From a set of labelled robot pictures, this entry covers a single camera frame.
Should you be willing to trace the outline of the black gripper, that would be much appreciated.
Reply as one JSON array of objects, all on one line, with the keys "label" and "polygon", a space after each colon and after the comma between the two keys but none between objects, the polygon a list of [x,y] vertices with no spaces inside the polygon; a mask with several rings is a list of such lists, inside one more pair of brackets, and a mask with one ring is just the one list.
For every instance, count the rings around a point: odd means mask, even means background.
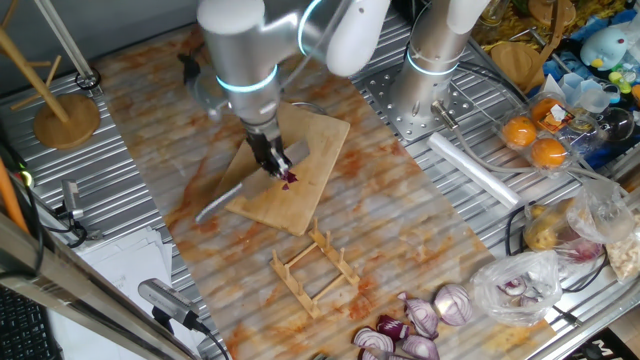
[{"label": "black gripper", "polygon": [[274,178],[281,179],[283,174],[288,174],[292,163],[283,151],[279,126],[246,125],[245,130],[256,162]]}]

